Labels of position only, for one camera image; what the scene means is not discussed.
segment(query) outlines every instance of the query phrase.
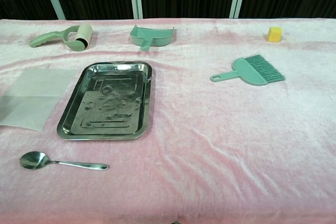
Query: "lint roller adhesive roll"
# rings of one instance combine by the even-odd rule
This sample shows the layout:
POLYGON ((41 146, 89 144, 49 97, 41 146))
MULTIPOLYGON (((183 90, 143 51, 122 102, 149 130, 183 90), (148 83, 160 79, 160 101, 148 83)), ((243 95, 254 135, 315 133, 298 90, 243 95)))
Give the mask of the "lint roller adhesive roll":
POLYGON ((92 36, 92 27, 89 24, 81 24, 80 26, 70 26, 64 31, 52 31, 47 34, 43 34, 33 39, 29 45, 31 47, 37 47, 41 44, 51 41, 53 39, 61 38, 67 47, 73 51, 83 51, 90 45, 92 36), (74 40, 68 40, 69 33, 76 33, 74 40))

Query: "sponge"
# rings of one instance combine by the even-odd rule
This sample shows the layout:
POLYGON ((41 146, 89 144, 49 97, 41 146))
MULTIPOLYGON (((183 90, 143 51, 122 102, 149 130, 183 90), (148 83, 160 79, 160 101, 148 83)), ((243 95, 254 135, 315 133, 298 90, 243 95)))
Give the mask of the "sponge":
POLYGON ((268 30, 267 41, 279 42, 281 41, 282 30, 281 27, 271 26, 268 30))

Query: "stainless steel tray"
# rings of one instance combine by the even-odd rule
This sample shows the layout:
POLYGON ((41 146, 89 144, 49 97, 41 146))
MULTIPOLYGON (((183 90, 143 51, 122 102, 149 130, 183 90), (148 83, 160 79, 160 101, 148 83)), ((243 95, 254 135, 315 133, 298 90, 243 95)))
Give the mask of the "stainless steel tray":
POLYGON ((152 68, 141 61, 84 69, 57 126, 67 140, 131 140, 148 125, 152 68))

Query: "metal spoon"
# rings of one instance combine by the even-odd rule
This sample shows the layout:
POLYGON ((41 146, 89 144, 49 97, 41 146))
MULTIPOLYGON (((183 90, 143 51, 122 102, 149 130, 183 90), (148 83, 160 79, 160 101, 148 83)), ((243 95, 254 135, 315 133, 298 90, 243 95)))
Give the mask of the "metal spoon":
POLYGON ((93 170, 106 170, 109 168, 109 166, 105 164, 51 161, 47 154, 43 152, 28 152, 20 158, 20 165, 26 169, 36 170, 49 164, 70 165, 93 170))

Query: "paper sheet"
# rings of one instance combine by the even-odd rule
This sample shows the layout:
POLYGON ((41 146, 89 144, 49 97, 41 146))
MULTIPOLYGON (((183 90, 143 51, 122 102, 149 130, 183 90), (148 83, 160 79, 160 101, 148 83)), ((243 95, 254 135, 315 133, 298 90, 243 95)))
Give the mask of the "paper sheet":
POLYGON ((42 131, 74 70, 26 69, 0 98, 0 125, 42 131))

